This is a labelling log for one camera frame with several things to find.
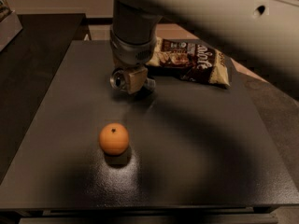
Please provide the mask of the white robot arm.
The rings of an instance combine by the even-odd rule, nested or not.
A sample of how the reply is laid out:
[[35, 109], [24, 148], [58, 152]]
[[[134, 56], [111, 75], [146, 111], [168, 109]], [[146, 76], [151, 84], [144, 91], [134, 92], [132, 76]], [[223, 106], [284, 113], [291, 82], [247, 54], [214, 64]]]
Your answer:
[[116, 57], [128, 67], [147, 62], [161, 18], [299, 98], [298, 1], [114, 0], [111, 45]]

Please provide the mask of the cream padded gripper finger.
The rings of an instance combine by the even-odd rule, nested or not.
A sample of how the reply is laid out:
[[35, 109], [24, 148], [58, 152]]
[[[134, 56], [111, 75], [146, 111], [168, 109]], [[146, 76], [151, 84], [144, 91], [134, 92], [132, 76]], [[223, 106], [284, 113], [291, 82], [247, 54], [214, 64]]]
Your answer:
[[145, 66], [126, 68], [123, 75], [127, 92], [133, 94], [141, 90], [147, 79], [148, 69]]

